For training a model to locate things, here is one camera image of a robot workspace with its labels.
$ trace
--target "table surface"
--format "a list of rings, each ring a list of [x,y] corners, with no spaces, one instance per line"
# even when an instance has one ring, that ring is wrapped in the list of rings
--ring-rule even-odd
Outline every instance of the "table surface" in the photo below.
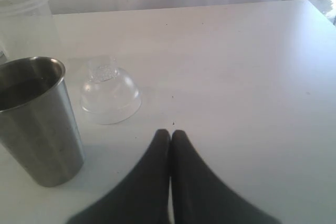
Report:
[[[156,129],[184,129],[232,189],[283,223],[336,220],[336,29],[309,2],[57,15],[86,163],[36,185],[0,149],[1,223],[63,223],[120,182]],[[79,106],[86,60],[115,55],[143,92],[110,126]]]

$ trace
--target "plastic container lid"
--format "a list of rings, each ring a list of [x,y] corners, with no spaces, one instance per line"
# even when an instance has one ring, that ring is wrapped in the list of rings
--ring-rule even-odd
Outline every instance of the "plastic container lid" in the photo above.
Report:
[[[88,62],[89,79],[81,90],[81,107],[89,121],[113,124],[132,116],[141,105],[138,86],[110,56]]]
[[[0,17],[28,12],[47,2],[48,0],[0,0]]]

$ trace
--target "clear plastic container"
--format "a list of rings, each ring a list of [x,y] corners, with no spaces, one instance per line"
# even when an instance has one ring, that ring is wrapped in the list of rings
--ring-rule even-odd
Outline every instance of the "clear plastic container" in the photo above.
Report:
[[[110,56],[88,62],[89,79],[81,90],[81,106],[89,121],[113,124],[132,116],[141,105],[141,93],[129,74]]]
[[[0,45],[7,60],[44,56],[66,63],[48,0],[0,0]]]

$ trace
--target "metal cup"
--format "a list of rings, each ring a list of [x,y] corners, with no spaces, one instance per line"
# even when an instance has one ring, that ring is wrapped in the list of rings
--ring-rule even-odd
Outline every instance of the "metal cup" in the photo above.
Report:
[[[0,65],[0,142],[46,187],[70,180],[84,162],[64,75],[52,58]]]

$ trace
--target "white table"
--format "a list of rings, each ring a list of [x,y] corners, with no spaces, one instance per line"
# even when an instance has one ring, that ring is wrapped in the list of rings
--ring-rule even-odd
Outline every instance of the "white table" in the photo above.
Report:
[[[87,153],[70,182],[36,185],[0,149],[1,223],[63,223],[121,181],[158,128],[184,129],[231,188],[285,224],[336,220],[336,29],[307,1],[55,16]],[[132,118],[88,123],[90,56],[143,91]]]

